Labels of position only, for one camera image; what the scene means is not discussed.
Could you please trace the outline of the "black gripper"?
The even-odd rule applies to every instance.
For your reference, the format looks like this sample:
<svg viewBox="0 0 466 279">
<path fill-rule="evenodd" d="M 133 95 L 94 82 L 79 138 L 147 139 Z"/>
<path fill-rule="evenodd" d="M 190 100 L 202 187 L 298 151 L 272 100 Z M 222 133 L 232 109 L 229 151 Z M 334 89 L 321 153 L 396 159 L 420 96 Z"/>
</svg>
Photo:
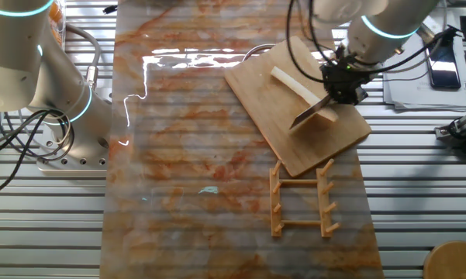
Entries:
<svg viewBox="0 0 466 279">
<path fill-rule="evenodd" d="M 319 69 L 327 94 L 338 104 L 359 105 L 368 97 L 361 87 L 371 80 L 371 75 L 352 67 L 354 56 L 341 57 L 337 62 L 327 62 Z"/>
</svg>

